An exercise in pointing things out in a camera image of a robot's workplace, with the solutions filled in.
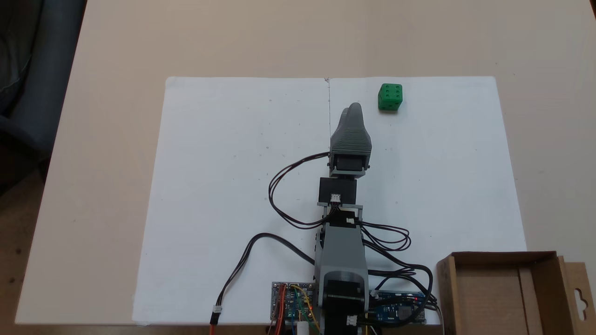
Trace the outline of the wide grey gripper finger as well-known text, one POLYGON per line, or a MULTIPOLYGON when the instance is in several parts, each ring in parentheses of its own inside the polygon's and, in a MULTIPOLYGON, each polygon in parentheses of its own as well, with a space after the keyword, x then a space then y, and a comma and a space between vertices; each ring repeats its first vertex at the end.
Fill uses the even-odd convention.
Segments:
POLYGON ((347 132, 353 134, 367 133, 362 106, 359 102, 354 102, 347 108, 347 132))

